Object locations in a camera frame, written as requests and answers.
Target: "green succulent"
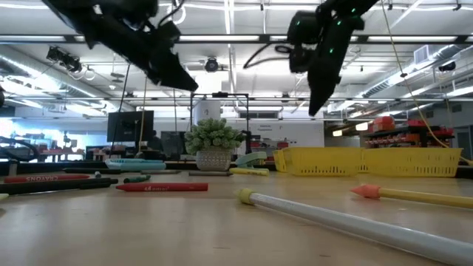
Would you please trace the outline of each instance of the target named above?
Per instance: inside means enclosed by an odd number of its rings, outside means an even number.
[[[235,149],[242,145],[245,136],[237,129],[226,126],[227,120],[205,119],[192,126],[191,132],[186,132],[186,150],[190,154],[220,147],[224,149]]]

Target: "yellow wire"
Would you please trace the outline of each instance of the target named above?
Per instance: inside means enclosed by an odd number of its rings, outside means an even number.
[[[395,54],[395,57],[396,57],[396,61],[398,62],[398,66],[399,66],[399,70],[401,71],[402,74],[404,74],[404,71],[402,70],[402,66],[401,66],[401,61],[399,60],[399,56],[398,56],[398,51],[396,50],[396,46],[394,44],[394,40],[392,39],[392,33],[391,33],[391,29],[389,28],[389,21],[387,19],[387,14],[386,14],[386,10],[384,9],[384,0],[381,0],[381,7],[382,7],[382,10],[383,10],[383,15],[384,15],[384,20],[386,22],[386,26],[387,26],[387,30],[388,30],[388,33],[389,33],[389,37],[391,39],[391,45],[392,45],[392,48],[394,49],[394,54]],[[426,124],[427,126],[427,129],[429,130],[430,134],[432,137],[434,137],[434,139],[439,143],[441,144],[443,147],[445,148],[450,148],[448,147],[445,143],[443,143],[441,140],[439,140],[434,132],[432,132],[432,129],[430,128],[430,125],[429,123],[427,122],[426,118],[423,116],[423,113],[421,111],[421,108],[419,108],[419,103],[417,102],[417,100],[415,99],[414,95],[412,94],[412,90],[409,86],[409,83],[407,82],[407,79],[405,77],[403,77],[404,79],[404,84],[406,84],[406,88],[409,90],[409,93],[411,95],[411,98],[414,100],[414,103],[415,103],[415,107],[417,108],[418,112],[419,112],[419,115],[421,116],[422,118],[422,121]],[[467,162],[469,165],[473,165],[473,161],[471,160],[468,160],[464,157],[460,157],[460,159],[464,160],[465,162]]]
[[[145,125],[145,104],[146,104],[146,87],[148,85],[148,77],[145,78],[145,94],[143,96],[143,111],[141,112],[141,131],[140,142],[138,143],[138,152],[141,152],[141,140],[143,139],[143,128]]]

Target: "teal object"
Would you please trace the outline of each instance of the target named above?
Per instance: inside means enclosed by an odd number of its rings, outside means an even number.
[[[150,179],[151,179],[151,176],[148,174],[146,176],[125,178],[125,180],[123,182],[124,183],[140,183],[140,182],[148,181]]]
[[[121,171],[164,170],[166,164],[162,160],[144,159],[108,159],[105,161],[109,169]]]
[[[263,166],[267,158],[264,151],[252,152],[236,159],[235,164],[238,168],[253,169],[253,166]]]

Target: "yellow pencil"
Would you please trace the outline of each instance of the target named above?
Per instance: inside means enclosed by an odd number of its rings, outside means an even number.
[[[400,191],[396,189],[381,188],[377,185],[362,185],[351,189],[351,191],[360,196],[371,199],[387,197],[398,200],[411,200],[460,208],[473,208],[473,197],[456,197],[414,191]]]

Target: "potted plant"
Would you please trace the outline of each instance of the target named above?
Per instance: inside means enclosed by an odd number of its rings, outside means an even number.
[[[226,171],[230,167],[231,151],[238,148],[245,137],[237,129],[225,126],[226,119],[205,119],[186,132],[186,149],[196,155],[197,167],[202,171]]]

